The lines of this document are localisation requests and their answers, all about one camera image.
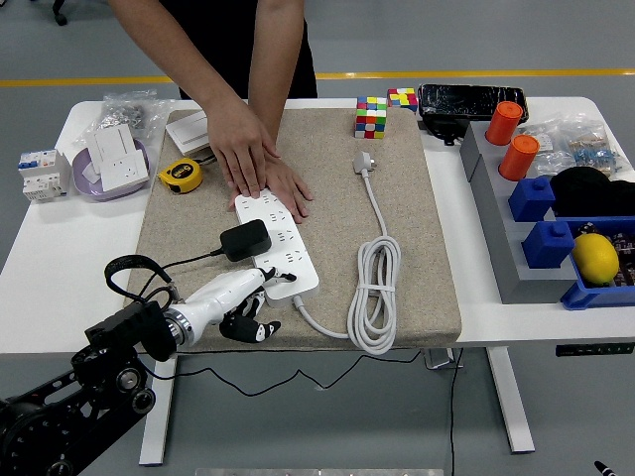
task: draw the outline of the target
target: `yellow floor line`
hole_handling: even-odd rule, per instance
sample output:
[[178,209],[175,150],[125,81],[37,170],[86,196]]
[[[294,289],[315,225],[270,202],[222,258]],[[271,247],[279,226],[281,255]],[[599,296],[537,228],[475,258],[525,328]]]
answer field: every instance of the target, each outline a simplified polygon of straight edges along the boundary
[[[408,79],[519,76],[628,76],[635,68],[597,69],[468,69],[428,71],[319,72],[318,80]],[[0,87],[91,86],[102,84],[157,84],[172,82],[167,76],[62,77],[57,79],[0,79]]]

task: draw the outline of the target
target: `white power cord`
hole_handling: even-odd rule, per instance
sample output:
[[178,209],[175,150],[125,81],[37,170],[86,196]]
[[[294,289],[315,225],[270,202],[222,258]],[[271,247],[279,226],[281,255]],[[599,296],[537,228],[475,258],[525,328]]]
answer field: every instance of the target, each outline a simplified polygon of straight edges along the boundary
[[[382,236],[364,243],[357,252],[357,270],[359,274],[357,291],[348,310],[348,333],[338,333],[319,325],[307,312],[302,298],[295,296],[294,306],[317,331],[337,339],[350,339],[357,347],[372,355],[388,352],[397,334],[397,304],[395,301],[395,285],[401,266],[401,250],[399,243],[388,236],[386,223],[381,215],[377,200],[373,194],[368,179],[368,172],[372,171],[374,161],[370,154],[361,152],[353,161],[353,168],[361,174],[366,184],[368,197],[373,205]],[[369,298],[377,298],[372,315],[368,315]]]

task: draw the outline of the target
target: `felt mat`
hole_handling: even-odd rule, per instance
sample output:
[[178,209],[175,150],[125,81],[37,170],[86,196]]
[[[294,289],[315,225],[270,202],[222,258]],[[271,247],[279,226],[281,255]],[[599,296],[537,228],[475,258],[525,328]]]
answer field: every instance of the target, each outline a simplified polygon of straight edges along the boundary
[[[168,122],[194,112],[173,112]],[[357,286],[357,250],[381,235],[364,181],[352,167],[355,155],[364,151],[377,163],[371,185],[388,234],[402,250],[394,347],[451,345],[460,335],[460,314],[417,121],[408,109],[390,108],[385,138],[373,140],[353,137],[354,120],[354,109],[287,109],[283,115],[278,151],[315,196],[310,217],[299,225],[319,276],[319,294],[305,299],[306,309],[322,326],[346,331]],[[166,134],[159,170],[180,157]],[[156,179],[137,253],[161,265],[199,256],[217,249],[220,233],[238,225],[235,212],[227,208],[229,189],[218,164],[203,166],[203,176],[199,188],[181,195]],[[186,298],[220,273],[251,267],[251,260],[231,263],[220,256],[168,272]],[[134,270],[128,290],[138,293],[148,278],[148,273]],[[208,326],[197,345],[180,351],[355,348],[349,340],[318,333],[292,306],[273,309],[265,304],[257,320],[280,320],[282,328],[262,343],[244,344]]]

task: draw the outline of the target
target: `yellow tape measure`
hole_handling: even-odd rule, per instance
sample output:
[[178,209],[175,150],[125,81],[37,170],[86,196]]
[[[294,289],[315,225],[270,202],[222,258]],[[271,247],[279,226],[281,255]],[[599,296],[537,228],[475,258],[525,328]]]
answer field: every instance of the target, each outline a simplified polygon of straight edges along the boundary
[[160,171],[159,179],[175,193],[188,193],[202,182],[202,170],[198,163],[183,157]]

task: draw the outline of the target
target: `rubik's cube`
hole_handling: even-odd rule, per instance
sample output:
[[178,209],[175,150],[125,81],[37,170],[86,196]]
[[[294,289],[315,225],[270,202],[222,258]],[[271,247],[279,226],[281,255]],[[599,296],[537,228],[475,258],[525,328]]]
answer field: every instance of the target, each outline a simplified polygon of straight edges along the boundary
[[417,94],[413,87],[388,89],[388,105],[390,107],[406,107],[417,112]]
[[388,101],[385,97],[359,96],[355,116],[355,137],[382,139],[386,129]]

